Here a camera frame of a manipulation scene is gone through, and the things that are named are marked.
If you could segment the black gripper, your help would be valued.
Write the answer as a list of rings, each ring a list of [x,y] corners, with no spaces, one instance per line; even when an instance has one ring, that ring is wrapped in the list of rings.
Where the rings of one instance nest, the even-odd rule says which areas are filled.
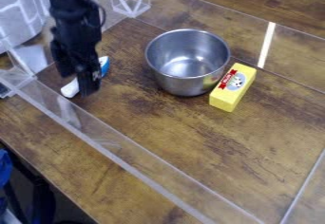
[[[56,69],[65,78],[75,73],[81,96],[95,93],[100,88],[101,69],[97,62],[96,44],[101,40],[99,7],[88,4],[76,10],[55,10],[56,25],[51,53]]]

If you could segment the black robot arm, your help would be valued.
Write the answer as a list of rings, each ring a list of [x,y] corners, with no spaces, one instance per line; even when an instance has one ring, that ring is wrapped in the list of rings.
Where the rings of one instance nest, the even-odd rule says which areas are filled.
[[[55,20],[49,44],[56,68],[63,77],[76,75],[85,97],[100,88],[101,71],[96,44],[101,40],[100,6],[92,0],[49,0]]]

